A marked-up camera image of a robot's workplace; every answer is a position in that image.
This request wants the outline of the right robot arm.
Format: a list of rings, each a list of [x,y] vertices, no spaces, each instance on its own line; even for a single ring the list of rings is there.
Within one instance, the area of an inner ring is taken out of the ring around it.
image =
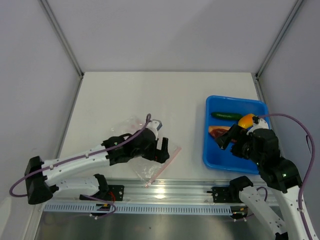
[[[279,140],[264,119],[259,118],[250,129],[234,124],[214,140],[222,150],[233,143],[230,151],[234,156],[257,165],[258,173],[272,190],[282,216],[279,217],[260,197],[246,176],[232,179],[226,187],[226,196],[217,197],[222,188],[213,188],[214,202],[245,204],[275,240],[318,238],[305,205],[298,168],[281,156]]]

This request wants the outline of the green cucumber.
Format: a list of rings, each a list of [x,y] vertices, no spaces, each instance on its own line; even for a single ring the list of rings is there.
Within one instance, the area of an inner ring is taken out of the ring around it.
[[[230,112],[212,112],[210,115],[215,119],[228,121],[239,121],[243,117],[242,114]]]

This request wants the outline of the yellow lemon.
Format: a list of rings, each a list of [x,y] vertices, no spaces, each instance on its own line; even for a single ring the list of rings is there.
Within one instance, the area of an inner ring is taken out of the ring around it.
[[[253,117],[255,117],[255,115],[252,113],[249,113],[249,114],[243,116],[238,121],[237,125],[244,128],[244,129],[249,129],[253,126]]]

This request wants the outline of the clear pink zip top bag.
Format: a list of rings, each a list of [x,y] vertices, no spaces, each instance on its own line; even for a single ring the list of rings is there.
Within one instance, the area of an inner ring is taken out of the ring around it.
[[[135,132],[139,131],[144,124],[144,120],[132,116],[114,125],[109,130],[109,133],[112,137],[123,134],[133,135]],[[169,158],[163,163],[155,160],[148,160],[140,156],[129,160],[127,163],[112,166],[109,171],[111,177],[113,179],[140,180],[145,187],[151,186],[182,149],[172,140],[168,140],[167,143]]]

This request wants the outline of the red orange steak slice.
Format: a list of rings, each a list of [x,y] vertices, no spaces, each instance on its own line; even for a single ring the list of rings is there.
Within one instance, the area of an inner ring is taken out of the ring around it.
[[[210,125],[208,127],[208,133],[213,139],[217,139],[224,135],[230,128],[230,126]]]

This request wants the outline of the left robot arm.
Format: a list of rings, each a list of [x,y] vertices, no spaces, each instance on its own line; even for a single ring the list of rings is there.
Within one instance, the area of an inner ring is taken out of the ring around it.
[[[52,160],[32,157],[24,173],[27,202],[37,205],[57,196],[109,200],[110,187],[103,174],[96,173],[89,177],[76,175],[90,169],[124,164],[139,157],[163,164],[170,158],[169,139],[162,139],[161,148],[157,148],[158,141],[157,134],[145,128],[135,134],[112,136],[78,156]]]

